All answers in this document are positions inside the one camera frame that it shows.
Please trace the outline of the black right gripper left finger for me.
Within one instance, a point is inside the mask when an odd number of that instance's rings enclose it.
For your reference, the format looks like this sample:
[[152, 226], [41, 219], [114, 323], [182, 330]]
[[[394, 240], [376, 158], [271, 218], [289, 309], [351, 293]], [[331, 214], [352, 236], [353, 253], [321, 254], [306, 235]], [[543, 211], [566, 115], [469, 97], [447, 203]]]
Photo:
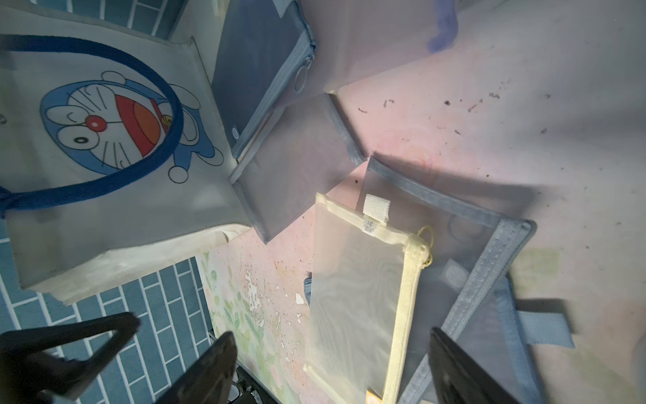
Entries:
[[228, 403], [237, 366], [237, 346], [231, 331], [223, 333], [156, 400], [157, 404]]

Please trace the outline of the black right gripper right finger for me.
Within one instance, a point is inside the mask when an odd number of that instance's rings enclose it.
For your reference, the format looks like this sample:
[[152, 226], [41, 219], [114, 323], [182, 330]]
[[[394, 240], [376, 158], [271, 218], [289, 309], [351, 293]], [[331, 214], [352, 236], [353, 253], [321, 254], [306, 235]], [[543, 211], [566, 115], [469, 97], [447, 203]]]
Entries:
[[440, 403], [518, 403], [441, 328], [433, 328], [429, 365]]

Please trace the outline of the small yellow trim pouch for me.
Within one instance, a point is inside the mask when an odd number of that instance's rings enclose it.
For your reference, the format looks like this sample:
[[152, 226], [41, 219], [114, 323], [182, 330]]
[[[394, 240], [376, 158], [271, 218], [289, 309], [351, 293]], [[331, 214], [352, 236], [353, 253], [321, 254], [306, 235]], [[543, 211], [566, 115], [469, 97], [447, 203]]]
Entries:
[[398, 400], [421, 272], [434, 231], [388, 224], [390, 201], [363, 212], [316, 196], [304, 372], [336, 403]]

